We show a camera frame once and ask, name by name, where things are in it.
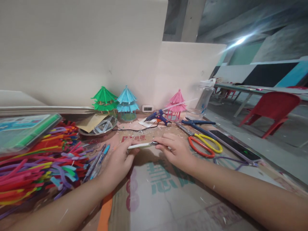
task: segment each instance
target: forearm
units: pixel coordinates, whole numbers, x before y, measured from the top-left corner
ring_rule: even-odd
[[[187,172],[270,230],[308,229],[308,201],[294,193],[197,158]]]
[[[75,230],[108,193],[97,177],[17,222],[9,230]]]

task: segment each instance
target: hot glue gun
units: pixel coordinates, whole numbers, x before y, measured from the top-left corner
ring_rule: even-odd
[[[151,114],[150,116],[148,116],[145,121],[150,121],[150,120],[153,120],[153,119],[156,119],[157,122],[159,121],[163,121],[165,123],[165,125],[167,127],[170,127],[171,126],[171,122],[168,121],[164,116],[163,116],[163,110],[158,110],[156,112],[154,112],[153,114]]]

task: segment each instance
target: floor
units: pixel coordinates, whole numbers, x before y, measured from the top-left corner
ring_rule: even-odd
[[[205,116],[259,152],[277,168],[285,170],[299,182],[308,185],[308,144],[299,148],[308,140],[308,107],[295,108],[289,114],[289,120],[273,136],[261,139],[273,120],[261,117],[251,126],[243,125],[239,128],[237,126],[248,111],[243,109],[236,118],[233,117],[246,96],[246,93],[242,93],[234,104],[231,98],[223,99],[221,105],[209,103]],[[260,96],[253,95],[246,106],[254,107],[259,99]],[[215,103],[217,99],[212,97],[210,102]]]

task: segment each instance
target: finger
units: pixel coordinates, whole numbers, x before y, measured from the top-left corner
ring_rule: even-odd
[[[167,138],[167,139],[170,139],[170,140],[176,140],[176,135],[172,134],[172,133],[164,133],[162,135],[163,138]]]
[[[156,141],[158,143],[161,143],[161,144],[163,144],[165,146],[171,147],[174,150],[176,148],[174,140],[170,140],[168,138],[155,137],[154,141]]]
[[[132,141],[132,145],[136,145],[136,144],[140,144],[140,142],[137,141],[137,140],[133,140],[133,141]]]
[[[140,148],[136,148],[136,149],[132,149],[130,152],[129,152],[129,155],[132,154],[132,155],[137,155],[138,152],[140,151]]]
[[[124,142],[120,143],[120,145],[117,149],[126,152],[127,148],[132,145],[133,141],[134,140],[132,138],[128,138]]]
[[[125,165],[127,168],[131,168],[133,161],[134,161],[135,155],[129,154],[125,160]]]
[[[159,149],[163,152],[163,154],[167,157],[167,159],[172,163],[175,156],[173,155],[172,152],[170,152],[170,150],[168,149],[167,146],[162,145],[162,144],[158,144],[155,146],[156,149]]]
[[[178,135],[174,135],[172,133],[164,133],[162,135],[163,138],[168,138],[170,140],[174,140],[174,141],[179,141],[179,140],[182,140],[181,137],[179,137]]]

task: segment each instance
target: chair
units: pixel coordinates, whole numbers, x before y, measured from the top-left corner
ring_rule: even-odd
[[[308,87],[301,87],[301,86],[291,86],[291,87],[287,87],[287,88],[296,88],[296,89],[300,89],[300,90],[307,90]]]
[[[294,94],[286,92],[269,92],[262,96],[257,105],[240,123],[242,126],[249,118],[248,125],[254,123],[260,117],[268,117],[273,119],[274,124],[262,136],[262,139],[268,135],[273,135],[281,125],[288,119],[287,115],[301,102],[301,99]]]
[[[231,93],[233,93],[232,97],[231,97],[231,98],[233,98],[235,92],[236,92],[235,90],[227,90],[225,99],[227,99],[231,95]]]

